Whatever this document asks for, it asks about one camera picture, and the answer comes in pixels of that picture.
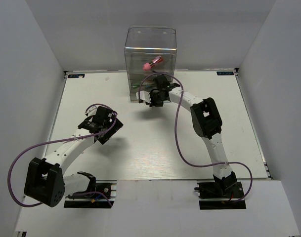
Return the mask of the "pink-capped marker tube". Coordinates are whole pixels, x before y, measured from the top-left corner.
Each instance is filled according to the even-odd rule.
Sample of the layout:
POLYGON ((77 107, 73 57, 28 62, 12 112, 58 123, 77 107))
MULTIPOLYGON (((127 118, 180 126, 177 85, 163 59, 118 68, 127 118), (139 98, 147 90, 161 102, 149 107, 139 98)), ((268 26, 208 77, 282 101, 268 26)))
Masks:
POLYGON ((156 65, 160 64, 163 62, 163 57, 162 56, 157 56, 155 57, 152 61, 145 63, 142 67, 143 71, 151 71, 156 65))

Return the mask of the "clear acrylic drawer organizer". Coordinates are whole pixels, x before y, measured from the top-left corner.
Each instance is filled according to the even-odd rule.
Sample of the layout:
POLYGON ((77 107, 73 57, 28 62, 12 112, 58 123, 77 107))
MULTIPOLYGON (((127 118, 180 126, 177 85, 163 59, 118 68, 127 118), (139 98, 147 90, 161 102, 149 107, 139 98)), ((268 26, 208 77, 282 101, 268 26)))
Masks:
POLYGON ((177 55, 176 30, 159 26, 132 26, 125 42, 125 63, 131 102, 137 102, 139 89, 155 87, 148 75, 156 72, 174 74, 177 55))

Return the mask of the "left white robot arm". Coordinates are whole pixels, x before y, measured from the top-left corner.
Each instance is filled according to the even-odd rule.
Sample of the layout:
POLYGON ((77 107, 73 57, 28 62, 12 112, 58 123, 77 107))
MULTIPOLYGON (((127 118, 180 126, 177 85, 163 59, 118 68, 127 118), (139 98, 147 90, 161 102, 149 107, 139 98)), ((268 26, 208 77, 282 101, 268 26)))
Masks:
POLYGON ((65 196, 91 197, 100 195, 96 178, 84 171, 65 175, 68 167, 90 146, 105 144, 123 124, 116 118, 103 122, 85 119, 63 144, 44 158, 30 161, 24 194, 40 203, 55 207, 65 196))

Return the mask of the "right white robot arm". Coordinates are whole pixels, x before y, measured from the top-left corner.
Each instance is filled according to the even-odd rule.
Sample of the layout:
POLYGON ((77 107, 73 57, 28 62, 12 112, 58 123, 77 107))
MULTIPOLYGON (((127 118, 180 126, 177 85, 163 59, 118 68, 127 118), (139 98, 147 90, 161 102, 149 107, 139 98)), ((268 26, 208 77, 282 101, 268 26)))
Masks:
POLYGON ((145 96, 145 102, 150 107, 162 107, 165 101, 177 103, 174 122, 174 138, 177 151, 181 159, 189 166, 195 168, 212 167, 214 178, 214 193, 226 197, 237 184, 236 175, 228 163, 222 144, 222 120, 213 98, 202 99, 184 90, 183 85, 176 79, 176 83, 168 81, 167 73, 153 73, 156 88, 145 96), (191 113, 192 126, 195 133, 203 140, 211 163, 196 165, 188 162, 183 156, 177 137, 177 122, 180 108, 183 107, 191 113))

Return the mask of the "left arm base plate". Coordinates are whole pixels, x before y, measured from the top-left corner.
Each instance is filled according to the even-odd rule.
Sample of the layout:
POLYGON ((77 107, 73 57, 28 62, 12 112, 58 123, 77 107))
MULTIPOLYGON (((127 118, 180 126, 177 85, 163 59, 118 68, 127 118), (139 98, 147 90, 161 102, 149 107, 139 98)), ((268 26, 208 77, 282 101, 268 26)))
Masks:
POLYGON ((111 209, 115 202, 117 181, 96 181, 89 194, 78 192, 68 195, 64 208, 74 209, 111 209))

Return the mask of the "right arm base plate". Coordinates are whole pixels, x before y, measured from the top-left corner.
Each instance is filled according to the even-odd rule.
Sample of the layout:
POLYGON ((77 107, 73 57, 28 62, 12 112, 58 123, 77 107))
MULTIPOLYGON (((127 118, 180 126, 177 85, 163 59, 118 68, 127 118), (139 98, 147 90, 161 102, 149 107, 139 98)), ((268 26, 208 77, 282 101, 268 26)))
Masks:
POLYGON ((201 182, 197 183, 194 191, 198 193, 200 210, 246 209, 241 182, 225 192, 215 182, 201 182))

